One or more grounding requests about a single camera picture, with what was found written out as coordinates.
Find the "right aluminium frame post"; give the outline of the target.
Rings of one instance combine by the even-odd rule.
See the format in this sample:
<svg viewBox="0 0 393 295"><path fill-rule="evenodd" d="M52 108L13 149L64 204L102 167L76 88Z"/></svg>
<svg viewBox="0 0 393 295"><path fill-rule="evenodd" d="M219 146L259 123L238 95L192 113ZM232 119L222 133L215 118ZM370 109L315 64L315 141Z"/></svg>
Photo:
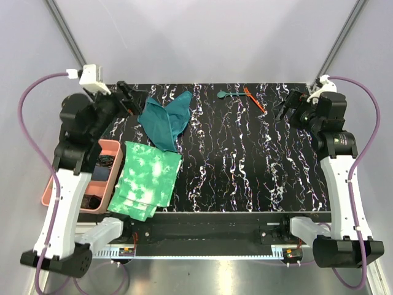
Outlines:
<svg viewBox="0 0 393 295"><path fill-rule="evenodd" d="M356 21L359 19L361 13L367 6L369 0L357 0L352 7L344 25L342 26L337 38L335 39L333 46L329 50L322 66L316 74L316 77L320 77L323 74L327 74L329 68L331 67L333 61L335 60L337 54L340 52L342 45L344 44L346 38L352 31Z"/></svg>

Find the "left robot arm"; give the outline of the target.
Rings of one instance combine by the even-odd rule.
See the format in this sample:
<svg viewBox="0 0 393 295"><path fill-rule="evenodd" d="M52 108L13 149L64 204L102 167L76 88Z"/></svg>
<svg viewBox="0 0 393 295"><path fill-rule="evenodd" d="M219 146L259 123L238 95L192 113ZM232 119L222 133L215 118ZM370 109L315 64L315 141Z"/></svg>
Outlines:
<svg viewBox="0 0 393 295"><path fill-rule="evenodd" d="M42 232L33 249L20 262L37 270L68 277L83 277L93 255L109 242L126 243L132 228L117 214L104 218L81 237L75 236L80 205L102 151L99 139L117 117L140 115L148 93L118 81L112 93L75 93L62 102L61 129L54 160L52 196Z"/></svg>

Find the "green tie-dye cloth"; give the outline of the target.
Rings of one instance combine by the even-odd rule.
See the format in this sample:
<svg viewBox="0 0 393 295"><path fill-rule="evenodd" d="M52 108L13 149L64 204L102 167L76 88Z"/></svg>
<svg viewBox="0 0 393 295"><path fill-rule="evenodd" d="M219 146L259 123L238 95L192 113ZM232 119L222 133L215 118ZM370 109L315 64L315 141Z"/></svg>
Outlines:
<svg viewBox="0 0 393 295"><path fill-rule="evenodd" d="M130 141L125 146L125 163L107 210L144 222L158 207L169 206L182 156Z"/></svg>

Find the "teal plastic spoon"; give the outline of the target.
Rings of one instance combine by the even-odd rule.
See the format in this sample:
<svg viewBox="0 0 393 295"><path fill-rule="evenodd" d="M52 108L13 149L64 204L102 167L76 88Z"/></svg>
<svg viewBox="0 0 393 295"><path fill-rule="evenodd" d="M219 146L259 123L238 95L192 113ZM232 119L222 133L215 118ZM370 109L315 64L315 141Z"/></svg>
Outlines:
<svg viewBox="0 0 393 295"><path fill-rule="evenodd" d="M232 93L232 92L219 91L216 96L219 99L224 99L228 96L245 96L245 95L246 93L238 93L238 92Z"/></svg>

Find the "black marble pattern mat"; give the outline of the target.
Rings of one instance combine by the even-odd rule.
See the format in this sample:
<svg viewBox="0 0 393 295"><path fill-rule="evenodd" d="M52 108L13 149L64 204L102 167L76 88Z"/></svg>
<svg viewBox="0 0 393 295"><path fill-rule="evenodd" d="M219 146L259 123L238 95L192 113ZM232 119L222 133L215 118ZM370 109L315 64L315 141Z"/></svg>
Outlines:
<svg viewBox="0 0 393 295"><path fill-rule="evenodd" d="M219 99L219 91L248 96ZM182 156L168 212L329 211L311 136L277 122L273 106L302 83L134 84L165 106L192 94L190 121L175 144Z"/></svg>

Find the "brown patterned rolled cloth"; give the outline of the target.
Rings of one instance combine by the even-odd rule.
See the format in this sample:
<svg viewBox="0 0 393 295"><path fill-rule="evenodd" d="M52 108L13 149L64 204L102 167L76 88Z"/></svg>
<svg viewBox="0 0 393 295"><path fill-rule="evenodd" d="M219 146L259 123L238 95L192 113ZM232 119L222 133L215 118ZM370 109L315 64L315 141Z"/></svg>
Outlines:
<svg viewBox="0 0 393 295"><path fill-rule="evenodd" d="M95 210L101 204L101 197L97 195L85 194L82 198L81 208L88 210Z"/></svg>

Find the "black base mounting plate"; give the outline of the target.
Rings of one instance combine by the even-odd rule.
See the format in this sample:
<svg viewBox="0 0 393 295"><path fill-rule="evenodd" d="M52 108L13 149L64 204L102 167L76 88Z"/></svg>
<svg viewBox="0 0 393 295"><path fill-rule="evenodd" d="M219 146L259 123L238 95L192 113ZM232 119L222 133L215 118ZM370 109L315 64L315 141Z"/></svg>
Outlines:
<svg viewBox="0 0 393 295"><path fill-rule="evenodd" d="M330 222L330 212L278 213L155 213L145 222L130 219L125 223L125 237L110 245L131 245L136 234L138 245L157 245L165 242L209 241L233 243L241 241L266 245L297 245L285 225L290 218L308 217L312 221Z"/></svg>

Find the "orange plastic fork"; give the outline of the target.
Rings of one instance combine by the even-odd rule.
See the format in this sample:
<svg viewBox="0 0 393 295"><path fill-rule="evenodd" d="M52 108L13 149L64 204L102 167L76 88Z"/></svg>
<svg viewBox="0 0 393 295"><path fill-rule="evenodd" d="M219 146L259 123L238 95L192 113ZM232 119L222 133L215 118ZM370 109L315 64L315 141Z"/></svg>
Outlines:
<svg viewBox="0 0 393 295"><path fill-rule="evenodd" d="M254 98L254 96L251 94L249 89L247 87L244 87L243 90L246 96L248 96L255 103L255 105L265 114L266 113L265 108L259 103L259 101L256 98Z"/></svg>

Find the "left aluminium frame post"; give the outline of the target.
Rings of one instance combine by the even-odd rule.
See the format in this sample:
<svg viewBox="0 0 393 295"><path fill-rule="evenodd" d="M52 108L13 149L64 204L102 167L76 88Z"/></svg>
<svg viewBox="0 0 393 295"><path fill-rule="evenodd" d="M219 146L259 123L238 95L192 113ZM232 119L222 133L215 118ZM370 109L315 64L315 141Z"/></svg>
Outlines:
<svg viewBox="0 0 393 295"><path fill-rule="evenodd" d="M78 46L71 29L69 28L67 21L61 12L61 9L54 0L44 0L44 3L47 6L50 15L55 21L77 64L82 68L83 65L86 64L86 59L80 47Z"/></svg>

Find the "aluminium frame post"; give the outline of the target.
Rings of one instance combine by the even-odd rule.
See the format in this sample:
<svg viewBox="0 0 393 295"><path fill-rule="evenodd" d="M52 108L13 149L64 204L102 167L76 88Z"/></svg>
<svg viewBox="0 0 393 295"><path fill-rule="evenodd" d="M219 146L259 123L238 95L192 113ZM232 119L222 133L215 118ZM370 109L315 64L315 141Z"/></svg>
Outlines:
<svg viewBox="0 0 393 295"><path fill-rule="evenodd" d="M337 38L335 39L333 46L329 50L322 66L316 74L316 77L320 77L323 74L327 74L329 68L331 67L333 61L335 60L337 54L340 52L342 45L344 44L346 38L352 31L356 21L359 19L361 13L367 6L369 0L357 0L352 7L344 25L342 26Z"/></svg>
<svg viewBox="0 0 393 295"><path fill-rule="evenodd" d="M47 6L50 15L55 21L77 64L82 68L83 65L86 64L86 59L80 47L78 46L71 29L69 28L67 21L61 12L61 9L54 0L44 0L44 3Z"/></svg>

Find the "aluminium front rail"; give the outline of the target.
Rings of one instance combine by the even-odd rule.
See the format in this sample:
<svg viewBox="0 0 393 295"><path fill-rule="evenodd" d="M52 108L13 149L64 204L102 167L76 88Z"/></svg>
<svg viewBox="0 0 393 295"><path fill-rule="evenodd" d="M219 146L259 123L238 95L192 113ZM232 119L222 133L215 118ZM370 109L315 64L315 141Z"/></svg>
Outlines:
<svg viewBox="0 0 393 295"><path fill-rule="evenodd" d="M298 250L296 245L248 245L241 241L165 242L157 245L108 245L93 255L95 259L194 259L194 260L283 260Z"/></svg>

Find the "dark blue rolled cloth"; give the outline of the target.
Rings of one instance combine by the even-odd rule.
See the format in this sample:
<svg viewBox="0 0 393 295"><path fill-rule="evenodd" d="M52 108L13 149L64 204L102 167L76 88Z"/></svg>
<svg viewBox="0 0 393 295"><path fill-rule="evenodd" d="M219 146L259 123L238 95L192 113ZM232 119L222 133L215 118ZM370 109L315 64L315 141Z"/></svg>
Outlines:
<svg viewBox="0 0 393 295"><path fill-rule="evenodd" d="M110 168L96 166L93 171L91 180L92 181L108 181L110 173L111 173Z"/></svg>

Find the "pink compartment tray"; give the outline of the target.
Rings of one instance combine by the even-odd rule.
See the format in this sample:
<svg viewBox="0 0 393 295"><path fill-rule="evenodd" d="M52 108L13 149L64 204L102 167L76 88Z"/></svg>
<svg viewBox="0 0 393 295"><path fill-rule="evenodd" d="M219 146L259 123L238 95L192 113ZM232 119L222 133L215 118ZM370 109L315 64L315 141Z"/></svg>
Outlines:
<svg viewBox="0 0 393 295"><path fill-rule="evenodd" d="M123 152L120 143L115 140L99 140L99 145L102 148L100 155L113 155L115 157L114 164L110 168L111 173L108 181L92 181L92 174L81 172L75 175L73 170L60 168L56 172L60 184L56 185L52 179L48 182L41 202L52 209L56 200L56 193L59 192L59 204L56 213L58 217L76 213L77 205L80 205L81 213L101 214L107 210L119 174ZM95 210L81 208L82 198L85 194L101 197L100 206Z"/></svg>

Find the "teal satin napkin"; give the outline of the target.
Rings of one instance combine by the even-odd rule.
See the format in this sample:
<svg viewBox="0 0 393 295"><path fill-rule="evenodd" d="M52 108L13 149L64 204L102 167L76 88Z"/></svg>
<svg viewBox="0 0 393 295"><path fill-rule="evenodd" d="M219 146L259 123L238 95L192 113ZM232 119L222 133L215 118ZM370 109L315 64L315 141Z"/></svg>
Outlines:
<svg viewBox="0 0 393 295"><path fill-rule="evenodd" d="M138 122L156 148L163 152L177 152L175 141L190 121L191 100L189 91L183 92L166 106L148 97Z"/></svg>

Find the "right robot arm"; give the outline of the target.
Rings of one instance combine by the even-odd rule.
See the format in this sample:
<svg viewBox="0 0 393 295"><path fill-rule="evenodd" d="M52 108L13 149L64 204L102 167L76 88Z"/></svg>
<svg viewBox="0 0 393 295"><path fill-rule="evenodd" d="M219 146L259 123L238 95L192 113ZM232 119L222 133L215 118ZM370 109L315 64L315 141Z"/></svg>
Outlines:
<svg viewBox="0 0 393 295"><path fill-rule="evenodd" d="M313 250L321 268L360 268L384 254L382 241L373 238L365 219L357 173L356 140L343 129L347 102L344 95L324 91L307 96L291 90L274 114L282 120L288 110L291 127L310 132L312 148L322 168L331 208L331 229L311 218L294 217L279 228L284 243L302 240Z"/></svg>

